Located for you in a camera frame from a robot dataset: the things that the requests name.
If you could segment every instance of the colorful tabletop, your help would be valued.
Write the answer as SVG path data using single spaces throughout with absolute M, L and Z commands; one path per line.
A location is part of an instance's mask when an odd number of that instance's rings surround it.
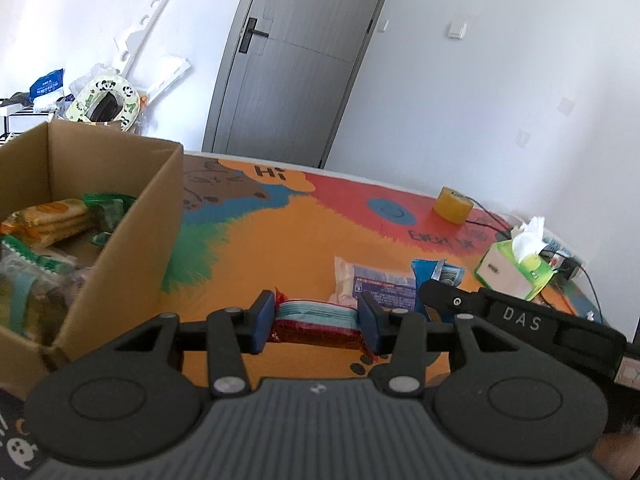
M 322 170 L 186 155 L 184 219 L 161 307 L 190 321 L 227 306 L 247 308 L 263 289 L 327 301 L 336 289 L 335 256 L 407 276 L 414 258 L 446 258 L 467 269 L 460 287 L 477 290 L 481 284 L 472 271 L 496 241 L 495 230 L 451 224 L 431 211 L 433 203 L 414 192 Z M 492 222 L 480 210 L 470 219 Z M 586 316 L 593 309 L 571 282 L 548 286 L 544 296 L 572 314 Z M 376 365 L 357 350 L 292 343 L 268 343 L 244 362 L 254 387 L 263 377 L 355 378 Z M 441 355 L 428 368 L 428 380 L 438 381 L 448 371 Z M 206 385 L 204 355 L 188 354 L 184 373 Z

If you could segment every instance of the ribbed surface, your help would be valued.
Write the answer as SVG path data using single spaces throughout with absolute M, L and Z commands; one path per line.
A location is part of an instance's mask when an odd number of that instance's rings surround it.
M 596 480 L 587 459 L 555 467 L 495 465 L 441 435 L 418 402 L 380 394 L 369 380 L 265 380 L 215 404 L 198 430 L 155 459 L 92 470 L 45 462 L 47 480 Z

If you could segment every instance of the black door handle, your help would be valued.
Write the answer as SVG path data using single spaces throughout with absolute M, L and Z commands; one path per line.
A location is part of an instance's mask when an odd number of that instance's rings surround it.
M 240 42 L 240 49 L 238 52 L 240 54 L 246 54 L 249 50 L 249 43 L 251 43 L 251 38 L 254 34 L 258 36 L 262 36 L 263 38 L 268 38 L 269 33 L 263 32 L 262 30 L 255 30 L 255 24 L 258 23 L 257 18 L 249 18 L 249 21 L 246 23 L 246 28 L 244 30 L 244 34 L 242 35 L 242 41 Z

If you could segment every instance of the tissue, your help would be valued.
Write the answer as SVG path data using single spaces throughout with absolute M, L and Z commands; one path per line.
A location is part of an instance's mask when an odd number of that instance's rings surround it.
M 542 241 L 545 230 L 545 219 L 542 216 L 534 216 L 531 221 L 523 223 L 520 227 L 514 227 L 511 230 L 511 251 L 516 261 L 520 264 L 532 254 L 540 254 L 540 251 L 546 247 L 546 243 Z

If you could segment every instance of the gray door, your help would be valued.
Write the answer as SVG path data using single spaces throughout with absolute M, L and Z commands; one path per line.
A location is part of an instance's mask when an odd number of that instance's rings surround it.
M 253 0 L 207 124 L 213 151 L 318 166 L 379 2 Z

